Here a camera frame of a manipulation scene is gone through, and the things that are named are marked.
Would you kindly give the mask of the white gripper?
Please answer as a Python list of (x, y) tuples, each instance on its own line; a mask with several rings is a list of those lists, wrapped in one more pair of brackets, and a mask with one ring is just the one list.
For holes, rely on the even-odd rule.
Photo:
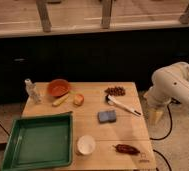
[(150, 87), (144, 97), (148, 105), (152, 107), (149, 110), (149, 121), (152, 125), (157, 124), (163, 115), (163, 111), (155, 108), (162, 108), (168, 105), (170, 103), (170, 97), (156, 87)]

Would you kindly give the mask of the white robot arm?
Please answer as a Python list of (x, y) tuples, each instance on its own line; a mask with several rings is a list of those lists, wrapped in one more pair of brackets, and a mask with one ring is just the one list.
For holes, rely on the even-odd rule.
[(177, 62), (157, 69), (151, 77), (152, 86), (144, 94), (150, 107), (149, 120), (159, 122), (163, 108), (175, 99), (189, 108), (189, 64)]

